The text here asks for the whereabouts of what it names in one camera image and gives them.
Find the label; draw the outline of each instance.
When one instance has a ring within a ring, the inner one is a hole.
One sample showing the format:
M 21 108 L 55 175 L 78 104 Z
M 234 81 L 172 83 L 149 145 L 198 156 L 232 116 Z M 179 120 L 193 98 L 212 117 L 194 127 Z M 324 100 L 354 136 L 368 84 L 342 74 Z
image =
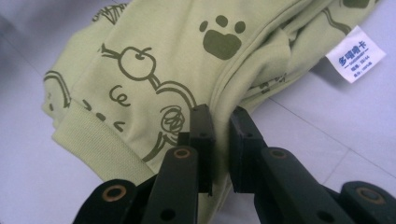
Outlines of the label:
M 348 82 L 353 83 L 387 54 L 357 26 L 326 57 Z

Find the white tag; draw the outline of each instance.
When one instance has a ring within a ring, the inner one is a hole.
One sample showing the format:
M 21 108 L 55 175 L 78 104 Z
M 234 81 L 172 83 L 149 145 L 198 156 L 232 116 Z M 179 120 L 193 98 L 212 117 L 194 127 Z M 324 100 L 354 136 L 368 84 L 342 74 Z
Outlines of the white tag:
M 356 26 L 326 57 L 348 82 L 353 83 L 387 54 Z

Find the green fabric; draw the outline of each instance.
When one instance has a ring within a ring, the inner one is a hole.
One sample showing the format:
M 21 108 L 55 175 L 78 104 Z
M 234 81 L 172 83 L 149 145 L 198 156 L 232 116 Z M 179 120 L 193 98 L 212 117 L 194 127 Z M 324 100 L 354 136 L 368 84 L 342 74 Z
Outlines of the green fabric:
M 189 110 L 207 104 L 217 135 L 207 223 L 230 188 L 228 118 L 314 66 L 377 1 L 135 0 L 106 7 L 45 75 L 43 109 L 55 141 L 103 180 L 136 185 L 156 174 Z

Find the white surface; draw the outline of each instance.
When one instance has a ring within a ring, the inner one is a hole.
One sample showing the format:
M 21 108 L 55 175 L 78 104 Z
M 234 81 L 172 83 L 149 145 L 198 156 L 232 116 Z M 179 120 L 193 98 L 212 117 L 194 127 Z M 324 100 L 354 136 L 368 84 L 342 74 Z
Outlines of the white surface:
M 42 78 L 96 11 L 119 1 L 0 0 L 0 223 L 71 223 L 100 183 L 50 138 Z M 270 146 L 292 151 L 322 184 L 363 180 L 396 196 L 396 1 L 361 25 L 388 56 L 353 85 L 322 60 L 253 114 Z M 213 223 L 260 223 L 251 195 L 230 194 Z

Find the green garment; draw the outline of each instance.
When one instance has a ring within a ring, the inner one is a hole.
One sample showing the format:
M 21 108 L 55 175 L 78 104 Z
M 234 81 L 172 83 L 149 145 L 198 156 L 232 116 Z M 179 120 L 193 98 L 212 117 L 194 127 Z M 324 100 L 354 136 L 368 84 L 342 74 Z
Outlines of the green garment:
M 45 75 L 53 139 L 103 180 L 156 174 L 189 110 L 207 104 L 217 135 L 207 223 L 230 189 L 228 119 L 313 67 L 377 0 L 134 0 L 103 8 Z

